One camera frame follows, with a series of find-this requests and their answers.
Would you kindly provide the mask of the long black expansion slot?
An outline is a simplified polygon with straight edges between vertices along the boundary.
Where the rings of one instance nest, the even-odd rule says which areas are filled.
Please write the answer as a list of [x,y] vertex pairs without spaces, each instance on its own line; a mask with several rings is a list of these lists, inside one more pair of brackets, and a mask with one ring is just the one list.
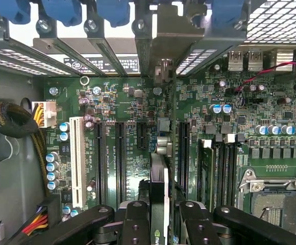
[[178,132],[178,174],[179,184],[184,191],[185,199],[189,194],[189,164],[190,164],[190,123],[187,121],[179,122]]
[[94,123],[94,162],[95,162],[95,181],[96,199],[99,204],[107,202],[107,180],[106,180],[106,134],[105,123],[97,121]]
[[119,206],[126,199],[126,125],[115,123],[116,194]]

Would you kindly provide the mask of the short black expansion slot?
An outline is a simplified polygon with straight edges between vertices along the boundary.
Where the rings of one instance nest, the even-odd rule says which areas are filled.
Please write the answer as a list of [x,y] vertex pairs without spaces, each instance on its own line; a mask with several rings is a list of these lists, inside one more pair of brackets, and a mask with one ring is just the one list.
[[137,148],[145,150],[147,148],[147,124],[145,121],[138,121],[137,130]]

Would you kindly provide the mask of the white expansion slot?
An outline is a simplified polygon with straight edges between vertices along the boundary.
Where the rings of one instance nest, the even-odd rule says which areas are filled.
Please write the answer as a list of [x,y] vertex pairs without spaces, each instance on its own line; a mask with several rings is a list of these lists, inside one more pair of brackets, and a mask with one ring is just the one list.
[[83,208],[86,203],[86,156],[83,117],[69,118],[70,167],[73,207]]

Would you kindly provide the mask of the open black PC case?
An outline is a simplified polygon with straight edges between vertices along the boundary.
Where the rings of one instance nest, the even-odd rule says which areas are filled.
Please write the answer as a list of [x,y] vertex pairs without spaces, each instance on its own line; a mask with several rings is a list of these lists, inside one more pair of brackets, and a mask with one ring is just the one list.
[[179,16],[204,30],[176,69],[194,78],[228,52],[259,46],[296,46],[296,0],[244,0],[241,17],[214,28],[211,0],[129,0],[130,22],[112,28],[97,14],[96,0],[80,0],[82,23],[65,27],[49,17],[41,0],[29,0],[31,21],[13,24],[0,16],[0,245],[54,245],[76,230],[67,221],[108,219],[115,209],[96,205],[68,220],[61,196],[49,188],[46,132],[33,119],[32,102],[45,101],[56,78],[148,78],[157,8],[174,5]]

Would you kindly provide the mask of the white power connector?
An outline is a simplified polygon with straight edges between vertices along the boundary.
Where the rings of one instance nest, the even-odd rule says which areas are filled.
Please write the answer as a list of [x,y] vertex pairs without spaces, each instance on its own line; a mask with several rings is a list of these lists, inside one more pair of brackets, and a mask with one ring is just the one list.
[[57,126],[56,102],[32,102],[33,119],[39,128]]

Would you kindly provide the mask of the silver USB port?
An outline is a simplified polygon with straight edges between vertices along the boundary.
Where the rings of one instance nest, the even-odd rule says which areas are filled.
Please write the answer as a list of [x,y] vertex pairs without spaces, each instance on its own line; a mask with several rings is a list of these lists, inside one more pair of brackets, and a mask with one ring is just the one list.
[[263,69],[263,52],[248,51],[248,71],[262,71]]
[[228,52],[228,70],[243,71],[243,52]]

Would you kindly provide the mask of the blue slot clip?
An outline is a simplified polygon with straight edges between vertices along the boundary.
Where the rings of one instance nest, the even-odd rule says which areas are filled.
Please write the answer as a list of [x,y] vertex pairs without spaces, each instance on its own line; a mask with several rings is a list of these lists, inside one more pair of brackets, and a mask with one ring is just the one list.
[[29,0],[0,0],[0,16],[15,25],[26,25],[31,21]]
[[82,23],[82,5],[80,0],[41,0],[46,14],[60,21],[65,27]]
[[211,22],[214,28],[231,26],[241,17],[244,0],[211,0]]
[[112,28],[130,22],[129,0],[96,0],[97,14],[107,20]]

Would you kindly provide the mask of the CPU socket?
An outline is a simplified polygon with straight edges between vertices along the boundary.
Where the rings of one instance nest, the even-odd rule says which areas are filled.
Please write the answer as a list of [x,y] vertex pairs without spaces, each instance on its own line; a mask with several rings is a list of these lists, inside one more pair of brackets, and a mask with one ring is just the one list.
[[296,235],[296,174],[259,177],[246,169],[238,182],[235,207]]

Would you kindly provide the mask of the green motherboard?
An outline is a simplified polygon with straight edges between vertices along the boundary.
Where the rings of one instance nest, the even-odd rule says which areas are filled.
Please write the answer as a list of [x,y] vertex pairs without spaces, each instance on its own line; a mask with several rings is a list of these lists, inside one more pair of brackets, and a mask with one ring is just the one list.
[[[248,51],[263,52],[262,71],[248,71]],[[223,56],[197,77],[176,79],[176,173],[173,245],[180,238],[179,203],[191,201],[213,212],[215,208],[215,137],[244,134],[244,165],[235,166],[235,207],[238,182],[252,168],[259,177],[292,177],[296,174],[296,46],[259,46],[243,52],[243,71],[228,70]],[[103,121],[106,134],[106,205],[117,211],[115,123],[126,125],[126,199],[138,198],[141,180],[149,180],[151,242],[165,245],[163,231],[164,186],[157,176],[152,186],[152,165],[162,170],[156,154],[158,131],[170,125],[165,113],[166,96],[161,86],[148,78],[56,78],[45,85],[45,101],[56,102],[57,126],[48,129],[47,168],[49,188],[61,196],[62,218],[101,205],[96,199],[94,123]],[[69,118],[84,119],[86,156],[86,203],[72,205]],[[138,121],[147,124],[147,148],[137,148]],[[179,184],[179,122],[190,123],[189,194]]]

